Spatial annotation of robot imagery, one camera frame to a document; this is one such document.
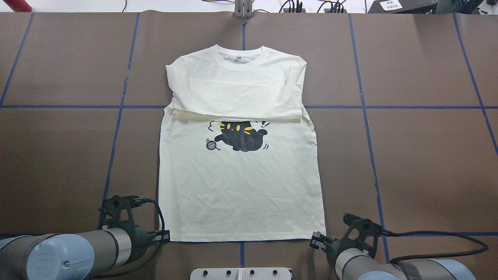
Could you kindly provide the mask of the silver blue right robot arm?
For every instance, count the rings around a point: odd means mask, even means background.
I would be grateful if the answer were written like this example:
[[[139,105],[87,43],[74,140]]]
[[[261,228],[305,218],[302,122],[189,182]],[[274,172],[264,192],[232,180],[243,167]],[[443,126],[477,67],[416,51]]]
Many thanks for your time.
[[[340,280],[475,280],[475,275],[454,259],[430,258],[425,261],[403,260],[381,264],[354,243],[331,239],[313,232],[309,246],[325,252],[327,262]]]

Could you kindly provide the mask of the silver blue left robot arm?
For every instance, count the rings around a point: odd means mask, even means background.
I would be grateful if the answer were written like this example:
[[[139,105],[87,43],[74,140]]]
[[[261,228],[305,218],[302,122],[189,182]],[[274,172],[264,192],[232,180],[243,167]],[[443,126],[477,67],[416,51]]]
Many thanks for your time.
[[[132,233],[122,228],[78,234],[21,235],[1,241],[2,280],[87,280],[142,258],[149,247],[168,243],[169,230]]]

